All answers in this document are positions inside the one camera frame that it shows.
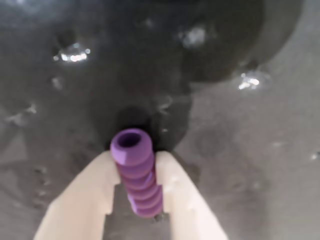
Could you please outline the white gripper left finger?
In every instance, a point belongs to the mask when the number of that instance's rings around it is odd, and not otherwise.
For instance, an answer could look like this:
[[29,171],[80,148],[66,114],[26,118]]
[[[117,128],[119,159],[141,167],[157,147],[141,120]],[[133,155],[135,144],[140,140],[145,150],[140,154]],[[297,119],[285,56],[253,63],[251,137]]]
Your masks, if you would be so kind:
[[101,240],[120,183],[109,151],[93,159],[48,206],[35,240]]

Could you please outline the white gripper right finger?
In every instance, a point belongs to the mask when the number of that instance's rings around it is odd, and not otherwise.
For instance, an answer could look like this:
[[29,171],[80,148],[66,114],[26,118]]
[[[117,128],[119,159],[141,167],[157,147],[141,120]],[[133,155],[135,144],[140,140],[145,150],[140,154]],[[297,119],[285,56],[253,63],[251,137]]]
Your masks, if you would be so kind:
[[169,215],[173,240],[228,239],[216,215],[171,153],[156,153],[155,172],[157,184],[162,186],[163,211]]

